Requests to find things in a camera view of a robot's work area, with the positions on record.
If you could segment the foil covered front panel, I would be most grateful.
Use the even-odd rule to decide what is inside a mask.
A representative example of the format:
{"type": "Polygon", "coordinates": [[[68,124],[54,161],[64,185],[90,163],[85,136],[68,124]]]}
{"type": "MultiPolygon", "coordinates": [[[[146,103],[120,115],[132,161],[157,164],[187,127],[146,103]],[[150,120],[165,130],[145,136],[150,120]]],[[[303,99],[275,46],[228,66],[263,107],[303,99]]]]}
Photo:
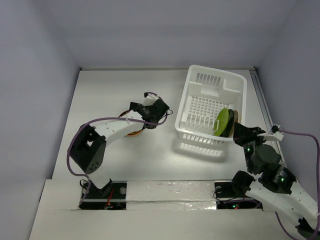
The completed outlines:
{"type": "Polygon", "coordinates": [[[129,181],[126,209],[129,211],[216,210],[213,181],[129,181]]]}

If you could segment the brown yellow patterned plate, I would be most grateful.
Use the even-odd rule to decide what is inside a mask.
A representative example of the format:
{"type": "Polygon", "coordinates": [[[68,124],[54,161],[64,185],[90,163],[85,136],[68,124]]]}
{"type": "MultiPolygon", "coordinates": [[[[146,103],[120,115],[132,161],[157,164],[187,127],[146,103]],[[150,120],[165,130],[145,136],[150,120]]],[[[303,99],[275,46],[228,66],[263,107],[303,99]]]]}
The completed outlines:
{"type": "MultiPolygon", "coordinates": [[[[129,110],[126,110],[126,111],[122,112],[118,117],[121,118],[121,117],[125,116],[125,115],[128,114],[128,113],[129,113],[129,110]]],[[[144,129],[141,129],[141,130],[139,130],[139,131],[130,132],[130,133],[128,133],[125,137],[127,137],[127,138],[136,137],[136,136],[140,135],[140,134],[143,132],[143,130],[144,130],[144,129]]]]}

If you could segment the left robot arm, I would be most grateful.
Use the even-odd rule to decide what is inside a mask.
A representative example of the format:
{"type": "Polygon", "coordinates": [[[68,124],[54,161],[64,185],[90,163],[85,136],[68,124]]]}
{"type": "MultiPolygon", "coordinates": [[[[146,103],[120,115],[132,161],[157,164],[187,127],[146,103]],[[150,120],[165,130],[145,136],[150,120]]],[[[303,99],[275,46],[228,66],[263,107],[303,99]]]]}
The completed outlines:
{"type": "Polygon", "coordinates": [[[170,107],[161,97],[149,95],[145,93],[143,103],[131,102],[119,117],[102,117],[84,123],[72,138],[66,152],[66,165],[73,176],[84,177],[86,186],[81,202],[92,191],[104,198],[112,190],[112,180],[108,183],[99,180],[94,184],[90,178],[90,174],[102,166],[108,145],[133,132],[152,130],[166,122],[170,107]]]}

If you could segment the black plate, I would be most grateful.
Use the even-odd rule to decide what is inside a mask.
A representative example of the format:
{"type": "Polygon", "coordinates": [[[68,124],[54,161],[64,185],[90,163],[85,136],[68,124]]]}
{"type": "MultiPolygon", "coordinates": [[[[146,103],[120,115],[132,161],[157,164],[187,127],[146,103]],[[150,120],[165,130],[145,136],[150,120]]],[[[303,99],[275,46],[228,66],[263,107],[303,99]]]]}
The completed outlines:
{"type": "Polygon", "coordinates": [[[228,118],[227,126],[222,132],[222,134],[220,135],[223,138],[229,138],[230,130],[234,123],[234,110],[228,109],[228,113],[229,113],[229,118],[228,118]]]}

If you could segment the aluminium rail right side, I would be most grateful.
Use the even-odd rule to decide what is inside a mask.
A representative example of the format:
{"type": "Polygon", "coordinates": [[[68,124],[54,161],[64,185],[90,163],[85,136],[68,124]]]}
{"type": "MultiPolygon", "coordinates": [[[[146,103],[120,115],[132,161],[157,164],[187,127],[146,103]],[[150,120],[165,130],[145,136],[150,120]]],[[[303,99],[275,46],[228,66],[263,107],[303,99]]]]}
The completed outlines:
{"type": "Polygon", "coordinates": [[[262,86],[261,86],[261,83],[260,83],[260,80],[259,80],[258,73],[254,69],[254,70],[250,70],[250,75],[251,75],[251,79],[252,79],[252,82],[253,82],[253,86],[254,86],[255,92],[257,94],[258,102],[259,102],[259,105],[261,107],[261,111],[262,111],[262,115],[264,117],[264,120],[271,124],[272,123],[272,119],[271,119],[270,112],[269,112],[269,109],[268,109],[268,106],[267,106],[267,102],[266,102],[266,99],[265,99],[265,96],[264,96],[264,93],[263,93],[263,90],[262,90],[262,86]]]}

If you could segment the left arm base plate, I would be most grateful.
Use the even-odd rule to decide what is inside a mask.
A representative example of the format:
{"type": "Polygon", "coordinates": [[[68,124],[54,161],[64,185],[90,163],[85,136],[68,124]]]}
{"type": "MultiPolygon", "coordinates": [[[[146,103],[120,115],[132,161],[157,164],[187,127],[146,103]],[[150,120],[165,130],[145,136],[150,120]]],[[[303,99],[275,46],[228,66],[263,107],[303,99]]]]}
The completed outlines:
{"type": "Polygon", "coordinates": [[[89,186],[86,180],[80,181],[82,193],[80,196],[81,210],[125,210],[127,206],[127,182],[112,181],[103,188],[97,188],[93,183],[90,184],[88,193],[85,195],[89,186]]]}

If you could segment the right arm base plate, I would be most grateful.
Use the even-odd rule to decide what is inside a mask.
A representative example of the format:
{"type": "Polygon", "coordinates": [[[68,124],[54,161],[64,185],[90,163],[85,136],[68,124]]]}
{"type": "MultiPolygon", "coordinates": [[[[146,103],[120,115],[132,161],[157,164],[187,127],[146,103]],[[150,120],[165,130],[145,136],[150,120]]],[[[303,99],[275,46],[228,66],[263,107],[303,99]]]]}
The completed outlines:
{"type": "Polygon", "coordinates": [[[213,198],[216,201],[218,210],[263,210],[263,204],[260,201],[236,193],[230,181],[215,182],[213,198]]]}

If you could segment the cream floral plate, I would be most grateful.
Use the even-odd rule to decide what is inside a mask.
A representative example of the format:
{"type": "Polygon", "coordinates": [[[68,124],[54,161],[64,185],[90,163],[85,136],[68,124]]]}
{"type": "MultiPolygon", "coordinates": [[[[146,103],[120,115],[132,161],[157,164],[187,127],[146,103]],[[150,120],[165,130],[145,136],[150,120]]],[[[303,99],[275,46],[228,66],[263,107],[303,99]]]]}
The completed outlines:
{"type": "Polygon", "coordinates": [[[235,131],[235,123],[237,123],[239,121],[239,113],[237,110],[234,110],[233,111],[233,114],[234,114],[234,120],[233,120],[233,124],[232,124],[232,128],[229,132],[229,137],[231,138],[234,134],[234,131],[235,131]]]}

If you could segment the white plastic dish rack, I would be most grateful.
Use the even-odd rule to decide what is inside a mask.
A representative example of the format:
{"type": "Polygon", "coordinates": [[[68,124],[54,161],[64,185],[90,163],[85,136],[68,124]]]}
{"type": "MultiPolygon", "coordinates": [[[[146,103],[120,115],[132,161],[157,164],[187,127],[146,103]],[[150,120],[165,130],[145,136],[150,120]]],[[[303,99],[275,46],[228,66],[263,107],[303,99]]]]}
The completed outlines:
{"type": "Polygon", "coordinates": [[[204,145],[223,146],[231,137],[218,136],[222,109],[238,112],[245,123],[247,80],[242,75],[200,65],[188,69],[174,127],[183,140],[204,145]]]}

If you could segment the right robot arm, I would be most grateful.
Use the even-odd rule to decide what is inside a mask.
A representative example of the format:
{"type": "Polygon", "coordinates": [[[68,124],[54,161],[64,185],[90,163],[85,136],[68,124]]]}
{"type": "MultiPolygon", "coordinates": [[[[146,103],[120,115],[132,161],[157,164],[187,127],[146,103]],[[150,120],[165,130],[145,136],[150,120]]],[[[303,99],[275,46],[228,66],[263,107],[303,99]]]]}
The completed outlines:
{"type": "Polygon", "coordinates": [[[246,171],[239,170],[230,183],[237,197],[251,197],[275,213],[283,214],[307,240],[320,238],[320,201],[314,200],[297,177],[281,163],[282,157],[266,141],[280,142],[294,132],[273,125],[267,133],[260,127],[234,124],[233,141],[243,148],[246,171]]]}

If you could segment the green plate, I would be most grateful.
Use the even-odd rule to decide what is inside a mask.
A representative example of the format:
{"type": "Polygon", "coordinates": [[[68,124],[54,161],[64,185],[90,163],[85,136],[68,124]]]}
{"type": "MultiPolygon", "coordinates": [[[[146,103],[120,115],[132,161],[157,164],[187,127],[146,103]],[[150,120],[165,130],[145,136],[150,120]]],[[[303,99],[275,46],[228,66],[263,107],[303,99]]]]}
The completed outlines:
{"type": "Polygon", "coordinates": [[[219,137],[227,128],[230,120],[230,111],[228,108],[223,108],[219,114],[213,125],[213,134],[219,137]]]}

